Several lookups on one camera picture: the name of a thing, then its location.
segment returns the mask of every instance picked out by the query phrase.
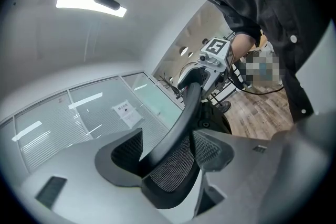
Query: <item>mesh backrest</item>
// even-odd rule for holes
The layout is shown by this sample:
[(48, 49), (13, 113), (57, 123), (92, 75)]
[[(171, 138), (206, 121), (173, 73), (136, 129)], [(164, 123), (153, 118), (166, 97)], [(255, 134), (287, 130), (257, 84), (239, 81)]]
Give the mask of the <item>mesh backrest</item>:
[(187, 177), (194, 163), (194, 156), (190, 150), (189, 136), (187, 136), (173, 154), (153, 173), (153, 182), (163, 191), (175, 191)]
[(139, 133), (117, 146), (111, 153), (111, 159), (120, 168), (137, 174), (142, 150), (142, 133)]
[(221, 148), (215, 143), (203, 138), (198, 134), (193, 135), (193, 147), (195, 159), (199, 166), (210, 162), (221, 153)]

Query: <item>white button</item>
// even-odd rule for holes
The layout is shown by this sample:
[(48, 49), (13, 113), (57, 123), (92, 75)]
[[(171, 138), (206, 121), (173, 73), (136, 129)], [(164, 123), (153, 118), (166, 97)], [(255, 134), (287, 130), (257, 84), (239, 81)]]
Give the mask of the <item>white button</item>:
[(293, 43), (298, 42), (298, 38), (295, 35), (291, 35), (290, 36), (290, 41), (292, 41)]

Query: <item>cable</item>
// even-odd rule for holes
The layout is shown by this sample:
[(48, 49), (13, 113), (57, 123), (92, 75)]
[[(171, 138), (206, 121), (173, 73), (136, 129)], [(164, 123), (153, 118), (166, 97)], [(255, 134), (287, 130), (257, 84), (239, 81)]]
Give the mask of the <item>cable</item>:
[(265, 95), (265, 94), (270, 94), (270, 93), (274, 93), (274, 92), (279, 92), (281, 91), (284, 87), (282, 86), (280, 89), (274, 90), (274, 91), (270, 91), (270, 92), (263, 92), (263, 93), (255, 93), (255, 92), (249, 92), (249, 91), (245, 91), (243, 89), (241, 89), (240, 87), (238, 87), (237, 85), (235, 85), (235, 83), (231, 80), (231, 78), (228, 78), (229, 81), (231, 81), (231, 83), (236, 86), (238, 89), (240, 89), (243, 92), (247, 92), (250, 94), (254, 94), (254, 95)]

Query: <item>white wall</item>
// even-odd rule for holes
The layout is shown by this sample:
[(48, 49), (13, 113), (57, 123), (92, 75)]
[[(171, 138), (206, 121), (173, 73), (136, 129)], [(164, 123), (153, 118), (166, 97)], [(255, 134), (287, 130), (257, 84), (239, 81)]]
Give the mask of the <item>white wall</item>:
[(155, 71), (166, 51), (174, 44), (181, 31), (204, 3), (205, 0), (192, 0), (192, 2), (185, 3), (184, 9), (168, 21), (166, 27), (162, 28), (152, 39), (142, 56), (146, 72)]
[[(167, 78), (174, 78), (173, 82), (176, 85), (181, 69), (187, 63), (196, 61), (198, 58), (204, 38), (222, 38), (226, 33), (231, 32), (223, 14), (212, 3), (206, 2), (167, 50), (154, 75), (158, 77), (165, 73)], [(188, 51), (185, 55), (180, 56), (179, 49), (182, 46), (188, 47)], [(190, 52), (194, 54), (189, 58), (188, 53)]]

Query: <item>ceiling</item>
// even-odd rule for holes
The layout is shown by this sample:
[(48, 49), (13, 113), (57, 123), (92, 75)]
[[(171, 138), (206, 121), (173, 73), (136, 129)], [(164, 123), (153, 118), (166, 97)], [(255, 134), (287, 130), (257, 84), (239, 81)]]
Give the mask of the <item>ceiling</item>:
[[(162, 58), (154, 76), (165, 74), (166, 78), (173, 77), (173, 85), (177, 84), (181, 69), (189, 62), (195, 62), (203, 47), (204, 38), (223, 38), (232, 31), (226, 24), (223, 14), (210, 2), (206, 2), (181, 31), (174, 44)], [(180, 56), (180, 48), (188, 47), (188, 51)]]
[[(203, 0), (117, 1), (127, 9), (123, 18), (89, 10), (57, 9), (56, 0), (7, 0), (1, 12), (0, 81), (11, 91), (78, 64), (141, 62), (148, 48), (157, 46), (155, 40), (167, 24), (189, 21), (203, 3)], [(184, 26), (171, 32), (170, 37), (174, 40)]]

